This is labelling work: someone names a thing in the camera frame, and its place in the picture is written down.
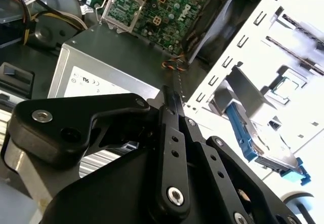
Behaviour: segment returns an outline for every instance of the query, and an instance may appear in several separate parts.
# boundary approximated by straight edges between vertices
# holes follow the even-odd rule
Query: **black plastic arm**
[[[291,218],[300,224],[222,139],[205,141],[198,124],[184,116],[177,93],[167,87],[163,93],[161,108],[135,94],[31,100],[16,106],[2,158],[19,165],[13,168],[26,174],[22,180],[28,186],[34,187],[33,176],[39,186],[50,184],[53,176],[62,186],[56,192],[53,185],[44,188],[53,198],[41,224],[290,224]],[[42,122],[48,115],[35,119],[40,109],[51,120]],[[66,181],[70,172],[77,174],[83,156],[129,141],[137,142],[138,149]],[[22,163],[14,164],[19,159],[8,152],[18,152]],[[21,171],[27,167],[34,175]],[[241,199],[242,191],[249,200]]]

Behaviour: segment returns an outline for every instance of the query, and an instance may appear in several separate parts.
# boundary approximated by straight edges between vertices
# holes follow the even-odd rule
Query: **metal rod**
[[[298,204],[297,208],[308,224],[316,224],[303,204]]]

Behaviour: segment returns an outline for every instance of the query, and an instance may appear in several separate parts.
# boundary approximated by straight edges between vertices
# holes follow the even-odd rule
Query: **screw hole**
[[[174,157],[176,157],[176,158],[179,157],[179,153],[178,153],[178,152],[176,152],[176,151],[171,151],[171,153],[172,153],[172,155],[173,155]]]
[[[173,140],[174,142],[179,142],[179,140],[178,140],[178,138],[177,138],[176,136],[172,136],[172,140]]]
[[[60,34],[60,36],[66,36],[65,31],[63,31],[63,30],[60,30],[59,34]]]
[[[218,173],[218,176],[220,176],[221,178],[224,178],[224,174],[220,171],[217,172]]]
[[[61,130],[61,137],[67,142],[77,143],[81,140],[81,133],[73,128],[64,128]]]

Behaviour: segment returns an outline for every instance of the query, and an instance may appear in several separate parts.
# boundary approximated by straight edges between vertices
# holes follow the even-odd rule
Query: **green circuit board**
[[[83,0],[96,8],[104,0]],[[179,55],[181,41],[207,0],[146,0],[133,34]],[[114,0],[109,17],[129,26],[139,4],[134,0]]]
[[[148,0],[141,13],[134,33],[148,38],[164,49],[179,55],[181,40],[196,19],[206,0]],[[160,25],[153,23],[155,17]]]

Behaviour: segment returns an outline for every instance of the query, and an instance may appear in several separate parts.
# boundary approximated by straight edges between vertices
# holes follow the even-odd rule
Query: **wire bundle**
[[[179,56],[177,56],[175,58],[164,61],[162,63],[162,67],[172,69],[172,70],[186,71],[187,69],[185,68],[185,66],[182,66],[182,67],[179,66],[179,63],[182,63],[182,64],[184,63],[184,61],[181,60],[182,57],[184,57],[183,53],[181,53]]]
[[[31,16],[30,11],[29,11],[27,5],[25,4],[24,0],[15,0],[15,1],[22,5],[23,11],[24,11],[24,16],[23,16],[23,23],[25,24],[25,31],[23,34],[23,44],[24,45],[27,43],[27,40],[28,40],[31,23],[35,22],[36,19],[42,15],[62,20],[64,22],[66,22],[67,24],[69,24],[70,26],[72,26],[74,29],[78,30],[78,32],[88,29],[87,25],[79,17],[77,17],[73,14],[69,14],[66,12],[61,12],[61,11],[52,9],[51,7],[46,5],[41,0],[36,0],[35,2],[37,4],[39,4],[40,6],[42,6],[43,8],[45,8],[46,11],[39,12],[33,16]]]

